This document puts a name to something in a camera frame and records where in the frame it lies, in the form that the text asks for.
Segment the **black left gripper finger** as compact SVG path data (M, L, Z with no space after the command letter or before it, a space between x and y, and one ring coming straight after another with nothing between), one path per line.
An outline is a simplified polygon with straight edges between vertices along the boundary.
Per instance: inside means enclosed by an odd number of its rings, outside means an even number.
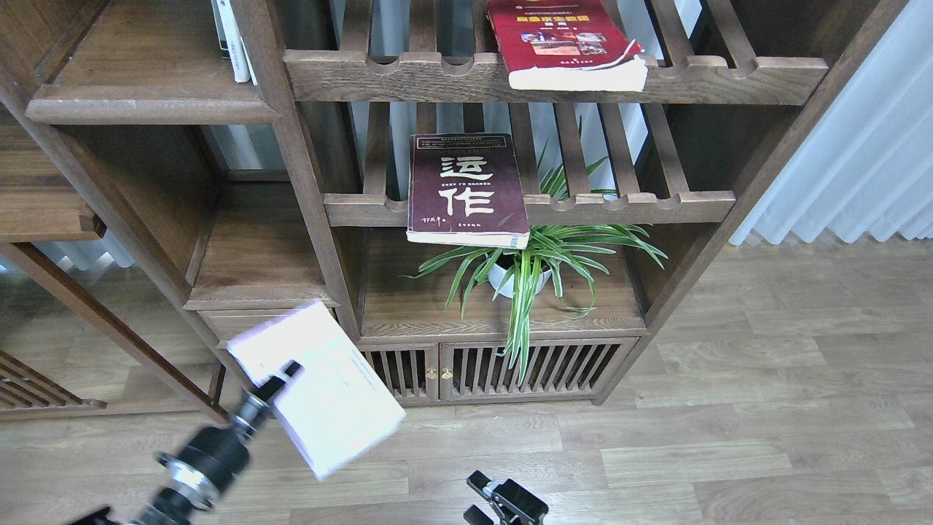
M300 372L302 365L296 361L290 361L284 366L284 369L273 373L263 384L254 390L254 396L261 402L272 402L276 396L283 391L284 386L293 376Z

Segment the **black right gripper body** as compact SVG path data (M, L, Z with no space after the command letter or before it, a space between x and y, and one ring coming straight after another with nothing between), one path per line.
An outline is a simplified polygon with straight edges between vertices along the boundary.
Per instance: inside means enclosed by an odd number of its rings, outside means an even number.
M550 508L522 485L486 485L485 498L496 513L490 524L543 524Z

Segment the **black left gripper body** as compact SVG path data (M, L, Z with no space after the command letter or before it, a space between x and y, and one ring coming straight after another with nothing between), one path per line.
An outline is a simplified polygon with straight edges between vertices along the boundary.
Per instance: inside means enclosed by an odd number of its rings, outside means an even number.
M160 453L170 482L155 496L156 515L190 515L214 507L250 461L247 443L270 415L270 400L246 392L226 427L203 427L176 455Z

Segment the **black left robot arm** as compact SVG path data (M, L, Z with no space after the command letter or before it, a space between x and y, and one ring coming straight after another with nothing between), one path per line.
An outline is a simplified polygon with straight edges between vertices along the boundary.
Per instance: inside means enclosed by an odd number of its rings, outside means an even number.
M250 462L248 442L270 418L273 400L300 372L289 361L259 386L244 391L226 427L200 429L176 454L156 456L169 481L144 505L133 524L190 524L196 511L206 512L236 482Z

